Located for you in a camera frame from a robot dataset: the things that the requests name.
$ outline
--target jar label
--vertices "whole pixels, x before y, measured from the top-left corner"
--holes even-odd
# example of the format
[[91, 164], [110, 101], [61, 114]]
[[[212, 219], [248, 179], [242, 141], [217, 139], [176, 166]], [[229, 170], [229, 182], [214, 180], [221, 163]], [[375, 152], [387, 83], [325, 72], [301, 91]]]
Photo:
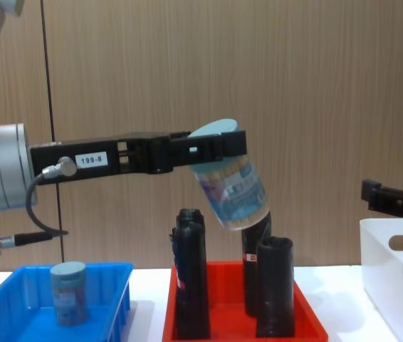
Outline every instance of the jar label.
[[68, 307], [76, 305], [76, 297], [74, 292], [59, 294], [54, 297], [54, 306]]
[[197, 179], [222, 222], [251, 217], [266, 204], [265, 190], [250, 162], [222, 180], [210, 180], [203, 174]]

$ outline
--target wooden wall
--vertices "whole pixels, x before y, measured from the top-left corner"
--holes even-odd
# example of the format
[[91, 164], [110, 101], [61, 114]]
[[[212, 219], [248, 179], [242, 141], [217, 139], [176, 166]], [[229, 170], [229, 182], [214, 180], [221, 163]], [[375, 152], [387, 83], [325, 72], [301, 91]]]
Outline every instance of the wooden wall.
[[[358, 220], [374, 216], [360, 200], [361, 180], [403, 187], [403, 0], [44, 0], [43, 6], [56, 140], [193, 130], [235, 118], [271, 199], [273, 233], [293, 239], [296, 263], [360, 262]], [[27, 87], [15, 87], [26, 94], [14, 99], [20, 116], [7, 101], [0, 123], [28, 121], [35, 142], [49, 139], [50, 123], [40, 9], [33, 1], [25, 7], [25, 22], [35, 27], [19, 53], [33, 56], [36, 69], [20, 73]], [[7, 35], [19, 36], [26, 24], [15, 25]], [[0, 58], [12, 40], [1, 37]], [[16, 79], [4, 77], [5, 91]], [[39, 194], [43, 218], [56, 224], [54, 188]], [[42, 209], [45, 201], [53, 210]], [[168, 266], [168, 234], [182, 207], [205, 214], [209, 259], [241, 257], [239, 234], [219, 226], [182, 168], [62, 185], [66, 259]], [[50, 251], [36, 260], [53, 261], [56, 245], [45, 245]]]

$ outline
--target white table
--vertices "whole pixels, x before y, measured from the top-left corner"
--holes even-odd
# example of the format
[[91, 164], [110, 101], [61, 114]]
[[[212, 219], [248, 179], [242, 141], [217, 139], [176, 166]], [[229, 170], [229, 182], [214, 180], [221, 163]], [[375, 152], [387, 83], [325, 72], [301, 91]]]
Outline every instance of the white table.
[[[9, 272], [0, 272], [0, 283]], [[130, 277], [126, 341], [157, 342], [167, 310], [169, 269], [136, 269]], [[361, 266], [296, 267], [295, 280], [332, 342], [397, 342], [367, 297]]]

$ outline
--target black cylinder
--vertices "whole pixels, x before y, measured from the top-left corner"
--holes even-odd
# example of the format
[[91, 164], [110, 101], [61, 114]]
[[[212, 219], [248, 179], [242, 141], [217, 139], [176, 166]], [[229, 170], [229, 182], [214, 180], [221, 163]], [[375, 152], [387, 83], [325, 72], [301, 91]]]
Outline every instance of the black cylinder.
[[205, 228], [197, 209], [182, 209], [171, 240], [177, 268], [178, 339], [210, 338]]
[[36, 242], [48, 241], [53, 238], [51, 233], [36, 232], [27, 234], [15, 234], [15, 246], [24, 246], [25, 244], [35, 244]]
[[295, 335], [293, 311], [293, 243], [268, 237], [257, 249], [256, 337]]
[[243, 282], [246, 314], [255, 317], [257, 314], [257, 245], [271, 236], [271, 213], [260, 222], [241, 230], [243, 243]]

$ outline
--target red plastic tray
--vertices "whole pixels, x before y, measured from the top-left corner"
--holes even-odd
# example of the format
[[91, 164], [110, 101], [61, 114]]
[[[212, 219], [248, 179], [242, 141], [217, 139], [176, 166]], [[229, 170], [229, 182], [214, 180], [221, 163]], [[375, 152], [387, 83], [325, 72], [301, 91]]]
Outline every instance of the red plastic tray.
[[[176, 328], [176, 271], [172, 268], [172, 278], [165, 318], [163, 342], [179, 340]], [[309, 303], [297, 284], [294, 287], [295, 337], [256, 338], [256, 320], [244, 311], [243, 265], [241, 262], [208, 263], [210, 340], [236, 342], [327, 342], [328, 334], [315, 316]]]

